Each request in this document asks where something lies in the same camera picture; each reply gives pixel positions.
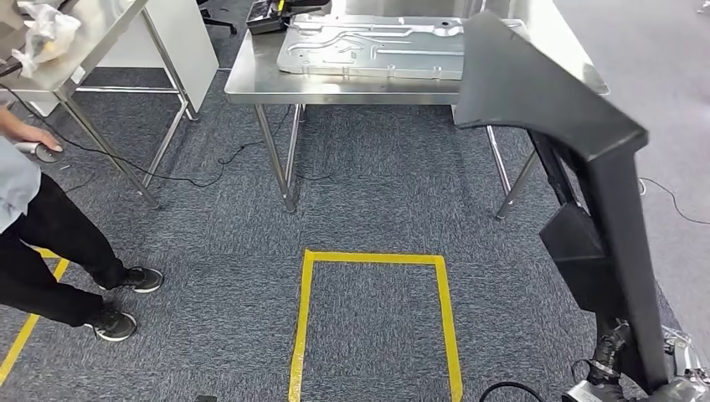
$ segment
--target white shoe sole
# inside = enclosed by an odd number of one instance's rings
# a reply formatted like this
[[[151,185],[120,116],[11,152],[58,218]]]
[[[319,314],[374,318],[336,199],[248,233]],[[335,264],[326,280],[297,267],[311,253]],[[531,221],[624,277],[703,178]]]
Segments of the white shoe sole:
[[[125,313],[125,312],[122,312],[121,314],[123,314],[124,316],[128,317],[129,320],[133,321],[133,325],[135,325],[135,329],[133,330],[133,332],[129,333],[129,334],[126,335],[125,337],[121,337],[121,338],[108,338],[108,337],[104,336],[103,334],[97,332],[91,324],[84,324],[84,326],[91,328],[91,330],[94,331],[94,333],[96,334],[96,336],[98,336],[99,338],[101,338],[101,339],[103,339],[103,340],[105,340],[105,341],[108,341],[108,342],[120,342],[120,341],[125,341],[125,340],[127,340],[128,338],[130,338],[131,335],[133,335],[134,333],[136,333],[136,330],[138,329],[138,322],[136,321],[136,319],[135,319],[131,314],[128,314],[128,313]]]
[[[158,285],[158,286],[156,286],[156,287],[153,287],[152,289],[136,289],[136,288],[134,287],[134,288],[132,288],[131,290],[134,291],[135,293],[150,293],[150,292],[152,292],[152,291],[156,291],[156,290],[160,289],[160,286],[162,286],[163,281],[165,281],[165,277],[162,275],[162,273],[161,273],[160,271],[156,271],[156,270],[153,270],[153,269],[151,269],[151,268],[143,268],[143,269],[144,269],[144,270],[148,270],[148,271],[153,271],[153,272],[155,272],[156,274],[158,274],[158,275],[160,276],[160,285]],[[101,285],[98,285],[98,287],[99,287],[99,289],[101,289],[102,291],[106,291],[106,288],[105,288],[105,287],[103,287],[103,286],[101,286]]]

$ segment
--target black sneaker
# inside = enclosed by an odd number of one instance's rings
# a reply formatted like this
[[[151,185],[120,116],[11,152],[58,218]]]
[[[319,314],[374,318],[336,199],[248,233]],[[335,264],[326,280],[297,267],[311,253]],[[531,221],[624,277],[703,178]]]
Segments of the black sneaker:
[[[137,266],[126,273],[119,286],[128,286],[138,293],[150,293],[162,285],[162,274],[150,268]]]
[[[92,328],[96,336],[109,342],[126,340],[138,328],[135,318],[109,306],[104,307],[95,317],[89,318],[84,325]]]

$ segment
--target white bag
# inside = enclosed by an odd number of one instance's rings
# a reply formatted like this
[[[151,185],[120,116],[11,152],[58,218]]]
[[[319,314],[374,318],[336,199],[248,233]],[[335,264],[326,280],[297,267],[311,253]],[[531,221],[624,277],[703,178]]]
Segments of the white bag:
[[[13,57],[23,65],[23,77],[31,78],[39,64],[65,54],[74,40],[81,22],[64,15],[47,4],[18,2],[34,21],[25,24],[29,31],[25,35],[24,53],[13,49]]]

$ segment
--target metal table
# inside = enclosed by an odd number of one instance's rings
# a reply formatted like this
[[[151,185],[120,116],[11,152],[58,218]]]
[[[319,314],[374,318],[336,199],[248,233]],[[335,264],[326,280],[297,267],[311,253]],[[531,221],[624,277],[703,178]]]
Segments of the metal table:
[[[181,104],[180,109],[147,169],[148,172],[154,173],[183,115],[187,114],[189,120],[196,120],[198,114],[190,102],[150,16],[144,9],[147,2],[148,0],[72,0],[66,3],[62,7],[62,12],[81,21],[81,27],[76,32],[75,40],[67,54],[41,64],[33,73],[31,80],[14,77],[4,80],[3,83],[24,101],[58,101],[79,123],[86,134],[96,142],[101,151],[116,156],[119,156],[116,149],[96,130],[89,117],[71,99],[71,96],[77,91],[177,95]],[[138,15],[141,15],[146,23],[148,33],[166,66],[172,88],[81,86],[81,82],[106,56],[111,46],[116,43],[119,36],[128,29],[129,23]],[[0,98],[8,97],[10,94],[6,90],[0,90]],[[141,180],[126,162],[116,157],[109,157],[109,159],[128,177],[151,207],[157,208],[159,206],[158,201],[147,190],[147,186],[151,182],[151,174],[147,174]]]
[[[492,11],[501,18],[521,19],[527,26],[530,41],[571,75],[599,94],[609,89],[592,65],[589,56],[562,18],[552,0],[332,0],[333,14],[365,14],[389,17],[430,16],[464,17],[469,11]],[[224,91],[229,102],[255,104],[256,115],[264,134],[270,163],[279,184],[286,211],[296,210],[293,188],[293,162],[299,123],[306,105],[455,105],[460,81],[409,80],[399,78],[342,77],[334,75],[291,75],[279,71],[276,58],[284,33],[251,36],[249,32],[239,49]],[[286,168],[276,151],[264,104],[295,104]],[[496,144],[495,133],[488,127],[506,201],[498,216],[504,217],[516,194],[536,162],[531,154],[515,185],[511,187]]]

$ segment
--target yellow tape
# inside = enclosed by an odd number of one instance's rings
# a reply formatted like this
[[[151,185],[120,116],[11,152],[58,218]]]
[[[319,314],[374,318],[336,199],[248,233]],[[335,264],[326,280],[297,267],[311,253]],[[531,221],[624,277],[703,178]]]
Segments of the yellow tape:
[[[60,260],[59,261],[59,263],[57,264],[57,268],[54,270],[54,277],[57,278],[57,281],[62,278],[62,275],[64,275],[64,272],[66,271],[67,266],[69,266],[68,260]],[[22,329],[20,330],[18,337],[15,339],[15,342],[13,342],[13,345],[10,347],[10,351],[8,352],[8,356],[5,357],[5,359],[3,360],[3,364],[0,365],[0,386],[2,386],[3,383],[5,382],[5,379],[8,378],[8,375],[10,374],[10,370],[13,369],[15,362],[18,360],[20,352],[22,352],[22,349],[24,348],[24,344],[29,339],[29,335],[32,333],[32,330],[34,329],[34,325],[37,324],[38,319],[39,319],[39,316],[37,316],[35,314],[30,314],[29,318],[27,319],[27,321],[24,323]]]
[[[371,262],[381,264],[436,264],[440,255],[418,254],[365,254],[365,253],[334,253],[312,251],[313,260],[323,262]]]
[[[461,382],[461,367],[459,365],[459,349],[456,347],[456,330],[454,329],[454,311],[451,308],[449,279],[446,277],[444,257],[436,257],[436,284],[439,287],[439,302],[441,305],[441,326],[444,328],[444,345],[446,361],[449,366],[449,386],[451,401],[459,402],[464,394]]]
[[[298,323],[296,324],[296,345],[293,348],[291,360],[291,381],[289,386],[289,402],[301,400],[301,381],[303,380],[303,358],[306,353],[306,328],[308,327],[308,306],[311,302],[311,282],[313,280],[313,253],[306,250],[303,255],[303,272],[301,273],[301,304],[298,307]]]
[[[42,256],[42,258],[60,258],[58,255],[55,253],[47,250],[47,249],[34,249],[39,253],[39,255]]]
[[[301,273],[301,304],[298,309],[298,321],[296,324],[296,345],[293,348],[293,358],[291,360],[289,402],[301,401],[301,382],[303,380],[303,359],[306,354],[308,309],[311,302],[313,264],[316,261],[434,265],[436,269],[436,284],[439,290],[439,301],[441,305],[441,325],[444,329],[444,345],[446,349],[446,362],[449,369],[451,401],[461,401],[461,398],[463,397],[463,383],[461,381],[459,352],[458,347],[456,347],[456,331],[454,329],[454,313],[451,308],[451,298],[449,294],[449,280],[446,277],[446,263],[444,262],[443,256],[339,253],[306,250],[303,255],[303,272]]]

